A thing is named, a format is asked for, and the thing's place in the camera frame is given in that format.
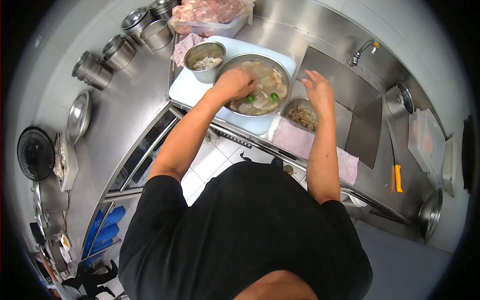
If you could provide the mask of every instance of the white cutting board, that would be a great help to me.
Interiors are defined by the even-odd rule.
[[[226,60],[243,53],[264,54],[280,62],[290,74],[290,77],[293,76],[295,68],[297,67],[295,61],[290,57],[257,45],[223,36],[211,36],[207,40],[217,41],[225,46],[225,49],[227,49]],[[213,84],[203,84],[199,82],[190,70],[184,68],[173,82],[168,94],[171,99],[186,106],[193,107],[212,86]],[[270,115],[260,118],[244,117],[234,114],[224,107],[216,114],[217,118],[255,135],[261,135],[267,132],[274,116],[275,115]]]

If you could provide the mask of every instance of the person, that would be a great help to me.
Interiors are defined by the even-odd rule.
[[[120,250],[132,300],[362,299],[372,269],[340,202],[333,89],[302,82],[319,116],[306,191],[275,164],[243,161],[210,180],[188,207],[180,182],[208,126],[256,74],[225,72],[174,127],[156,157]]]
[[[117,277],[118,268],[113,260],[110,260],[112,268],[105,266],[108,271],[105,274],[93,274],[95,270],[88,268],[74,278],[59,282],[41,251],[40,259],[55,286],[55,288],[50,289],[50,293],[56,298],[61,300],[92,300],[96,299],[96,295],[102,292],[107,292],[112,297],[115,297],[115,294],[109,288],[102,286],[102,284]]]

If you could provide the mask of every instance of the black t-shirt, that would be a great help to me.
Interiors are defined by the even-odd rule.
[[[132,300],[230,300],[275,270],[319,299],[362,299],[372,269],[343,204],[315,199],[280,168],[240,162],[188,207],[178,181],[151,178],[120,251]]]

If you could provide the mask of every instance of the knife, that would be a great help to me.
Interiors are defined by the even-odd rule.
[[[390,132],[390,139],[392,140],[392,148],[393,148],[393,158],[394,158],[394,164],[395,164],[395,182],[396,182],[396,191],[397,192],[403,192],[402,190],[402,179],[400,177],[400,163],[398,161],[398,149],[396,147],[396,141],[393,136],[393,129],[392,125],[390,124],[390,121],[387,118],[387,124],[388,124],[388,131]]]

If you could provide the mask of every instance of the yellow knife handle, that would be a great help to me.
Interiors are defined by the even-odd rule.
[[[395,182],[396,182],[396,191],[403,192],[402,190],[402,179],[400,177],[400,165],[395,165]]]

